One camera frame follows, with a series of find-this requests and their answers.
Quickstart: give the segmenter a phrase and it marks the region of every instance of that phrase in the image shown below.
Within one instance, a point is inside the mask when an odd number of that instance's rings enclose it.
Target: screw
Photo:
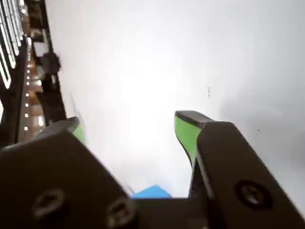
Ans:
[[[262,185],[253,181],[241,180],[235,186],[239,200],[249,208],[266,209],[272,207],[272,197]]]
[[[127,226],[135,219],[133,201],[126,197],[118,198],[107,209],[107,225],[109,228]]]
[[[253,185],[245,185],[242,187],[244,198],[255,205],[261,205],[264,202],[264,195]]]
[[[32,213],[35,219],[42,219],[63,209],[65,195],[61,189],[50,189],[39,195],[33,204]]]

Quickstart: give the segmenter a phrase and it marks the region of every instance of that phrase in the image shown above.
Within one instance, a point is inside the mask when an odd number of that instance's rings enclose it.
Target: black plastic part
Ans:
[[[63,190],[69,213],[56,228],[106,228],[107,207],[125,192],[71,133],[18,144],[0,154],[0,227],[44,228],[31,214],[35,199]]]
[[[215,213],[222,216],[228,229],[305,227],[286,194],[232,123],[206,123],[197,138],[197,147],[197,160],[206,176],[205,190],[212,190],[209,198],[219,207]],[[240,200],[236,185],[245,180],[270,194],[269,208],[251,208]]]
[[[200,129],[204,127],[204,123],[213,121],[213,119],[210,119],[197,111],[176,111],[175,116]]]

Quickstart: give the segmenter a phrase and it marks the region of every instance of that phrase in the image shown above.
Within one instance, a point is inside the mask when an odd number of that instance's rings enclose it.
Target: light panel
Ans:
[[[1,59],[2,59],[2,63],[4,65],[4,69],[5,69],[7,78],[6,78],[6,75],[4,73],[2,64],[1,64],[1,67],[0,67],[0,73],[1,73],[1,76],[2,76],[2,79],[3,79],[3,82],[4,82],[4,85],[5,85],[6,89],[9,89],[10,88],[10,83],[11,83],[11,77],[10,77],[10,72],[9,72],[8,66],[6,64],[6,60],[5,60],[5,57],[4,57],[4,54],[3,54],[1,44],[0,44],[0,56],[1,56]]]
[[[6,26],[6,22],[5,22],[5,18],[4,18],[4,14],[3,14],[1,4],[0,4],[0,27],[1,27],[2,36],[3,36],[3,39],[4,39],[6,51],[7,51],[8,56],[9,56],[10,66],[12,68],[15,68],[16,67],[15,55],[13,53],[13,49],[12,49],[12,46],[11,46],[11,43],[10,43],[10,37],[9,37],[8,30],[7,30],[7,26]]]
[[[20,47],[21,43],[19,40],[19,35],[18,35],[18,30],[17,30],[17,25],[16,25],[16,20],[15,20],[15,16],[14,16],[14,11],[13,11],[13,6],[10,0],[3,0],[7,3],[7,5],[9,6],[9,11],[10,11],[10,19],[13,25],[13,29],[14,29],[14,34],[15,34],[15,39],[17,42],[17,45]]]
[[[9,32],[10,32],[10,39],[11,39],[11,42],[13,44],[15,55],[18,56],[19,55],[19,48],[17,46],[16,35],[15,35],[14,29],[13,29],[13,26],[12,26],[12,21],[11,21],[11,18],[10,18],[10,10],[9,10],[7,0],[3,0],[3,6],[4,6],[5,17],[6,17]]]
[[[1,120],[2,120],[3,112],[4,112],[3,104],[2,104],[2,101],[0,99],[0,123],[1,123]]]

